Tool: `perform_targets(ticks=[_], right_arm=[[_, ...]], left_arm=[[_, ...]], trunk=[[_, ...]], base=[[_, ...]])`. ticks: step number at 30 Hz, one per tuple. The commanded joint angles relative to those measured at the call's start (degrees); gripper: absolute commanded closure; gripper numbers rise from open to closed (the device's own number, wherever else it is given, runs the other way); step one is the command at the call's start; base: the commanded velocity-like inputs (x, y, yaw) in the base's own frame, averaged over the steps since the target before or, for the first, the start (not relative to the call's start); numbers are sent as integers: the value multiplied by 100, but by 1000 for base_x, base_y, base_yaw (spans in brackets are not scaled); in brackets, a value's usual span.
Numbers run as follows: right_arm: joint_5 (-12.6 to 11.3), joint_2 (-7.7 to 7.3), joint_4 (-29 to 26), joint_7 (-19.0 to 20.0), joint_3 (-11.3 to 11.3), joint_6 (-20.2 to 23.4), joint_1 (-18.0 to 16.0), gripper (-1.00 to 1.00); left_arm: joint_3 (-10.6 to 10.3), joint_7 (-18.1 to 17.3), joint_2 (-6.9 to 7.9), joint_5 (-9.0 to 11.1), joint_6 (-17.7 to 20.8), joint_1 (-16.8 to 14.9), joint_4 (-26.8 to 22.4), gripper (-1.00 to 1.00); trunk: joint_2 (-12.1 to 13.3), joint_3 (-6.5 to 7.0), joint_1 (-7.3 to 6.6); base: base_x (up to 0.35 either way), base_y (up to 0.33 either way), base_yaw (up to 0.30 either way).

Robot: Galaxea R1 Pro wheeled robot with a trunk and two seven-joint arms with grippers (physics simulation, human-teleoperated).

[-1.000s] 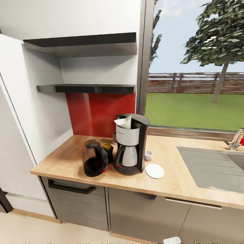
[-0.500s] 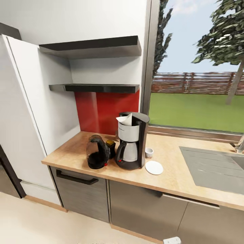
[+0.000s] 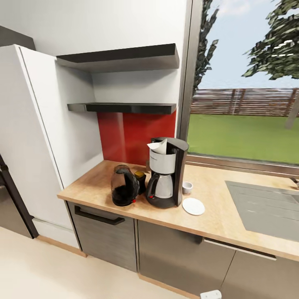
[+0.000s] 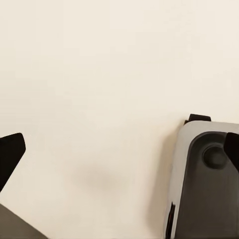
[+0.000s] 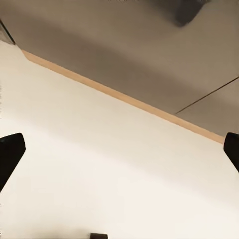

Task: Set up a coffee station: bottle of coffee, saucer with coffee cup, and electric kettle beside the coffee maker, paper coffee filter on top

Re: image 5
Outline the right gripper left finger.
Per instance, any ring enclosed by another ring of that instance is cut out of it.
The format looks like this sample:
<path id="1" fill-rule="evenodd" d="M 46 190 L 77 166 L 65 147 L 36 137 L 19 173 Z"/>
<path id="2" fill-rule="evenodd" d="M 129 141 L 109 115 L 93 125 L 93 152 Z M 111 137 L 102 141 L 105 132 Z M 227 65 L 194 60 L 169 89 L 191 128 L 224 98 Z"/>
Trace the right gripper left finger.
<path id="1" fill-rule="evenodd" d="M 26 151 L 21 132 L 0 138 L 0 192 Z"/>

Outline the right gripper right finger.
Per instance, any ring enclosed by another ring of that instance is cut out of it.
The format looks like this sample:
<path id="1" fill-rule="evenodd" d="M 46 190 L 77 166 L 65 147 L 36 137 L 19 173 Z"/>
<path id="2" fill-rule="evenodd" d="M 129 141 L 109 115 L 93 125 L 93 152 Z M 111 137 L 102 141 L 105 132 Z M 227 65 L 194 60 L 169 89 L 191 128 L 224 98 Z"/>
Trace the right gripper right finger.
<path id="1" fill-rule="evenodd" d="M 228 132 L 223 150 L 239 172 L 239 134 Z"/>

